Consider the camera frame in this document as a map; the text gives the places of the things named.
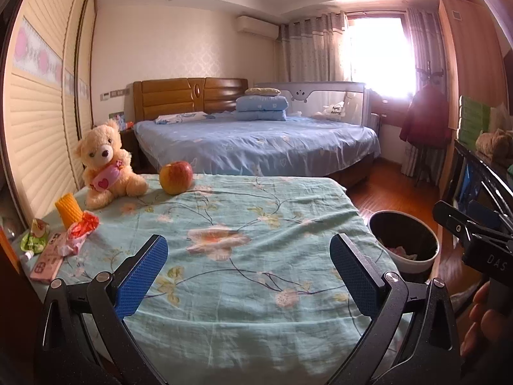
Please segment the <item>person's right hand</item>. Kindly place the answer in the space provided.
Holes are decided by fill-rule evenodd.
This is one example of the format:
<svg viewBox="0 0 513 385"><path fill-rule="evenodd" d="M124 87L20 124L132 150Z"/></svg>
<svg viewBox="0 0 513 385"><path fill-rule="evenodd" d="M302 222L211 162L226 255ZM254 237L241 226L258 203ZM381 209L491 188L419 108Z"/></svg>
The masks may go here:
<svg viewBox="0 0 513 385"><path fill-rule="evenodd" d="M512 320L499 311L487 307L490 287L491 282L487 281L474 295L474 307L469 312L471 326L464 336L460 348L460 355L464 360L475 353L481 339L485 339L488 344L493 346L501 345L503 351L501 359L512 359L512 338L507 337L507 333L512 327Z"/></svg>

